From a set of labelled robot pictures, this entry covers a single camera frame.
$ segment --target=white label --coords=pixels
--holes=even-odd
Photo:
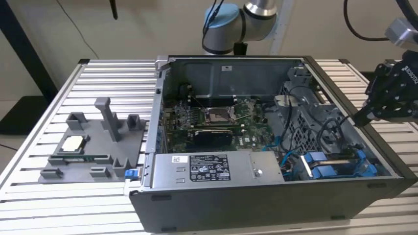
[[[172,163],[186,163],[188,162],[188,156],[172,156]]]
[[[415,76],[415,74],[414,74],[414,72],[411,71],[410,67],[404,66],[404,68],[402,68],[400,70],[407,73],[407,75],[410,76],[412,82],[414,82],[415,84],[418,84],[418,77]]]
[[[64,161],[68,163],[84,162],[82,158],[64,158]]]
[[[221,71],[232,71],[232,65],[221,66]]]
[[[69,136],[65,141],[64,144],[61,146],[62,151],[65,152],[73,152],[80,148],[82,142],[82,136]]]

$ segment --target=power supply label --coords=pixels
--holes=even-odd
[[[189,180],[224,181],[231,180],[228,156],[221,155],[191,155],[189,156]]]

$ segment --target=floor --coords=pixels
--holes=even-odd
[[[0,101],[0,119],[4,117],[9,109],[16,104],[16,101]],[[12,148],[18,148],[25,141],[26,136],[6,136],[0,135],[0,144]],[[0,146],[0,173],[2,172],[8,162],[14,156],[16,151]]]

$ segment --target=metal slotted tabletop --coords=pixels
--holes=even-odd
[[[359,108],[367,80],[349,64],[316,60],[341,92]],[[110,109],[120,118],[150,115],[153,100],[152,60],[90,60],[77,65],[42,118],[0,176],[0,234],[77,235],[148,234],[122,195],[124,183],[41,185],[40,169],[66,129],[70,112],[84,112],[86,119],[101,116],[94,98],[112,98]],[[418,128],[414,123],[372,122],[372,126],[418,174]],[[145,149],[146,133],[141,151]],[[418,185],[396,198],[376,201],[349,221],[200,231],[185,234],[380,235],[418,234]]]

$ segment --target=silver robot arm segment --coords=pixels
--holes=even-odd
[[[205,54],[228,54],[235,43],[264,39],[273,28],[276,12],[276,0],[251,0],[241,9],[223,4],[203,37]]]

